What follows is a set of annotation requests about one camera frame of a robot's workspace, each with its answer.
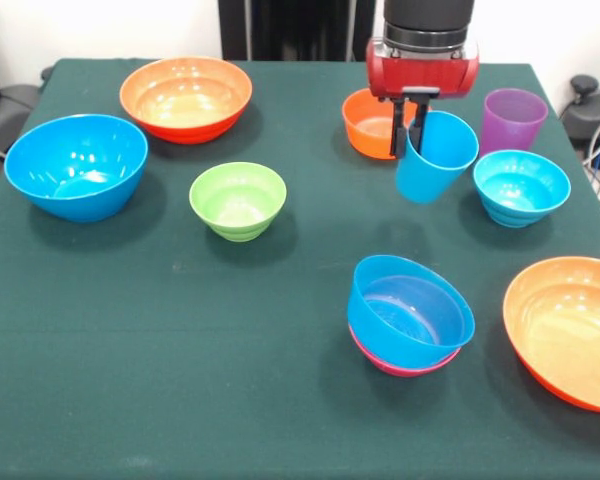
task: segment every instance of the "blue bowl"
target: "blue bowl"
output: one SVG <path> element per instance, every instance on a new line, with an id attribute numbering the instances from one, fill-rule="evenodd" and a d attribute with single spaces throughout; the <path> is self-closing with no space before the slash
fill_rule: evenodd
<path id="1" fill-rule="evenodd" d="M 373 355 L 401 368 L 426 368 L 466 345 L 471 308 L 437 273 L 401 257 L 376 255 L 355 268 L 349 325 Z"/>
<path id="2" fill-rule="evenodd" d="M 505 227 L 531 225 L 569 198 L 571 183 L 552 161 L 521 150 L 500 150 L 482 157 L 473 180 L 487 214 Z"/>
<path id="3" fill-rule="evenodd" d="M 7 179 L 34 205 L 73 222 L 118 213 L 147 161 L 142 131 L 110 115 L 75 115 L 39 125 L 13 144 Z"/>

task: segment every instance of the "purple cup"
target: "purple cup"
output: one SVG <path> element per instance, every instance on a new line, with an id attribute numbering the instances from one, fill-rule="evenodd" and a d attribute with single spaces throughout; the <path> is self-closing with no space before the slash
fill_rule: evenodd
<path id="1" fill-rule="evenodd" d="M 484 100 L 480 156 L 495 150 L 529 150 L 549 108 L 538 95 L 502 88 Z"/>

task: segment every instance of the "pink bowl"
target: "pink bowl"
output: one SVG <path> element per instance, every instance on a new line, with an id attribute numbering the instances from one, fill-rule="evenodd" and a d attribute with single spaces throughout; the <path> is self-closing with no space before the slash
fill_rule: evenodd
<path id="1" fill-rule="evenodd" d="M 362 345 L 362 343 L 360 343 L 360 341 L 358 341 L 355 334 L 353 333 L 351 326 L 349 326 L 349 332 L 351 333 L 351 337 L 353 338 L 353 341 L 356 342 L 356 345 L 358 346 L 360 351 L 362 353 L 364 353 L 364 355 L 371 361 L 371 363 L 373 363 L 376 367 L 378 367 L 384 373 L 388 373 L 389 375 L 394 375 L 396 377 L 418 377 L 418 376 L 424 375 L 426 373 L 434 372 L 434 371 L 438 370 L 439 368 L 444 367 L 447 363 L 449 363 L 451 360 L 453 360 L 456 357 L 456 355 L 458 355 L 458 352 L 460 352 L 460 349 L 457 349 L 451 355 L 444 358 L 440 363 L 437 363 L 437 364 L 432 365 L 431 367 L 427 367 L 427 368 L 395 367 L 395 366 L 385 362 L 384 360 L 376 357 L 375 355 L 373 355 L 373 353 L 371 353 L 369 350 L 364 348 L 364 345 Z"/>

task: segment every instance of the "blue cup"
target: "blue cup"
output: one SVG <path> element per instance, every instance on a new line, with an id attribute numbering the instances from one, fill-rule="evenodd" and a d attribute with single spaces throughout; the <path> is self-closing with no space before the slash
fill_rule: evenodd
<path id="1" fill-rule="evenodd" d="M 407 135 L 407 152 L 398 163 L 398 191 L 415 203 L 436 200 L 478 156 L 478 137 L 460 117 L 447 112 L 427 114 L 421 154 Z"/>
<path id="2" fill-rule="evenodd" d="M 475 331 L 471 308 L 449 282 L 392 255 L 358 263 L 347 316 L 369 352 L 401 368 L 436 365 L 467 344 Z"/>

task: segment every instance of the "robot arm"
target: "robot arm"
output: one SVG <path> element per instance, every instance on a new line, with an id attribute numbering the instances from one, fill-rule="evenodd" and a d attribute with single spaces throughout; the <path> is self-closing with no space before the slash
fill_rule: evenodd
<path id="1" fill-rule="evenodd" d="M 385 0 L 384 36 L 367 45 L 371 93 L 394 105 L 391 154 L 404 156 L 405 100 L 418 104 L 410 130 L 417 151 L 429 101 L 466 95 L 478 74 L 478 52 L 467 44 L 474 0 Z"/>

